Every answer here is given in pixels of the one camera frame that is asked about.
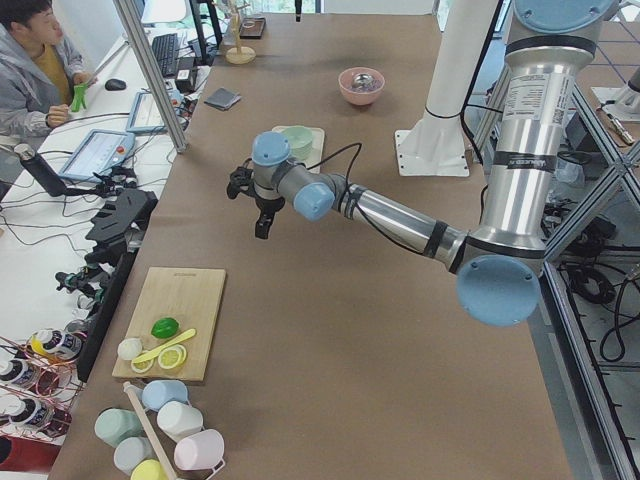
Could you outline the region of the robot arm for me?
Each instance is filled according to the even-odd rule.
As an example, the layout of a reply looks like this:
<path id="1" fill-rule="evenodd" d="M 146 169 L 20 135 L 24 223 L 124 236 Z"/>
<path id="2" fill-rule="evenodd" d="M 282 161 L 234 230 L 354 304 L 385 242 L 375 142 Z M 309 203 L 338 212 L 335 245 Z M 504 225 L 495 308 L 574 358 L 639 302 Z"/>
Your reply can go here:
<path id="1" fill-rule="evenodd" d="M 285 136 L 268 131 L 252 145 L 247 193 L 260 211 L 255 234 L 266 238 L 285 205 L 310 221 L 330 211 L 368 224 L 392 243 L 442 262 L 456 275 L 459 302 L 496 326 L 527 319 L 540 295 L 545 245 L 541 219 L 555 172 L 578 73 L 595 55 L 615 1 L 517 1 L 505 61 L 510 78 L 478 226 L 469 232 L 410 209 L 338 174 L 297 161 Z M 423 117 L 396 134 L 403 175 L 462 172 L 462 123 L 501 5 L 453 4 Z"/>

